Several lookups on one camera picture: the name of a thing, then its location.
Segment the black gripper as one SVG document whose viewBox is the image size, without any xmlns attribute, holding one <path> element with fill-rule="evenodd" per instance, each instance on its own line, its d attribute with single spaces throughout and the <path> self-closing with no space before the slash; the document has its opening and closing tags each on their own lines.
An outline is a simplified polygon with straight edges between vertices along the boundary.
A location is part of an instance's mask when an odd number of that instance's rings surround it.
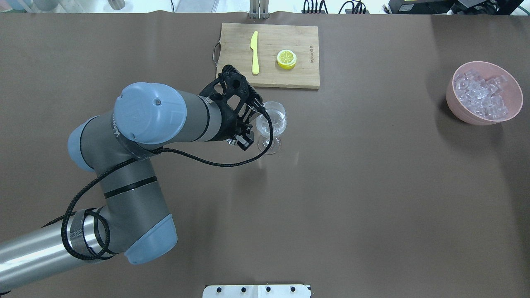
<svg viewBox="0 0 530 298">
<path fill-rule="evenodd" d="M 264 113 L 256 113 L 246 105 L 243 106 L 240 113 L 237 113 L 235 109 L 240 102 L 240 98 L 237 96 L 229 97 L 223 94 L 224 91 L 219 74 L 214 81 L 209 83 L 200 92 L 200 96 L 212 100 L 220 111 L 219 129 L 208 141 L 225 141 L 230 139 L 231 141 L 236 141 L 236 144 L 243 151 L 246 151 L 254 144 L 254 133 L 252 132 L 251 122 L 258 115 L 263 115 Z"/>
</svg>

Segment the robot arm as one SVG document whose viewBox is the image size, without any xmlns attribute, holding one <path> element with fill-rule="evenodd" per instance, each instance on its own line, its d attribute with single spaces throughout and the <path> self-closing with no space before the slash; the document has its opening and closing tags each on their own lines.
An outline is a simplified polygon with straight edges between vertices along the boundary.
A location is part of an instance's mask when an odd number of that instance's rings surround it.
<svg viewBox="0 0 530 298">
<path fill-rule="evenodd" d="M 253 162 L 263 154 L 216 163 L 166 145 L 227 141 L 246 150 L 258 115 L 270 120 L 262 96 L 231 65 L 199 94 L 150 82 L 125 87 L 111 111 L 68 138 L 70 158 L 96 178 L 63 215 L 1 243 L 1 294 L 119 254 L 138 265 L 169 252 L 178 237 L 151 158 L 167 152 L 225 168 Z"/>
</svg>

